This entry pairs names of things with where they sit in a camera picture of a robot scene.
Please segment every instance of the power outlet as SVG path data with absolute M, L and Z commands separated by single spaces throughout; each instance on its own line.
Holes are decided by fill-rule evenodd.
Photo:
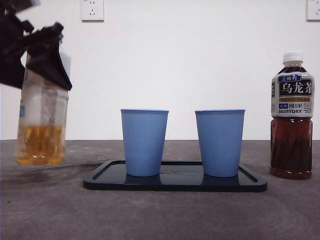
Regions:
M 104 0 L 81 0 L 81 19 L 87 21 L 104 21 Z
M 320 21 L 320 0 L 306 0 L 306 20 Z

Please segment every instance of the gray countertop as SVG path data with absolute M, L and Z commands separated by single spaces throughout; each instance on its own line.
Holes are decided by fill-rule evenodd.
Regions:
M 269 141 L 243 141 L 241 163 L 268 181 L 242 192 L 100 191 L 83 177 L 124 157 L 122 141 L 66 141 L 57 166 L 21 166 L 15 141 L 1 141 L 2 240 L 319 240 L 320 141 L 312 177 L 269 174 Z M 201 159 L 198 141 L 166 141 L 164 160 Z

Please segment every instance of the bottle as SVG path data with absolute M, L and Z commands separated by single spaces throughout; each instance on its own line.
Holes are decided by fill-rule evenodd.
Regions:
M 271 83 L 271 174 L 308 179 L 312 174 L 314 77 L 299 51 L 283 55 L 284 68 Z
M 64 53 L 60 56 L 69 68 L 70 58 Z M 63 161 L 67 106 L 67 89 L 25 68 L 15 151 L 19 164 L 56 165 Z

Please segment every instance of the black tray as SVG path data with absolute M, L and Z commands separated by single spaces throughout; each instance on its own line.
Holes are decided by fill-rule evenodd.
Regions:
M 263 192 L 267 181 L 240 164 L 237 176 L 204 174 L 201 161 L 162 161 L 156 176 L 131 176 L 126 161 L 108 160 L 83 179 L 90 190 Z

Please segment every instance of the white bottle cap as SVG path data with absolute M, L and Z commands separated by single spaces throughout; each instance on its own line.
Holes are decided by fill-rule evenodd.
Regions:
M 290 51 L 283 54 L 283 62 L 289 61 L 304 61 L 304 54 L 302 51 Z

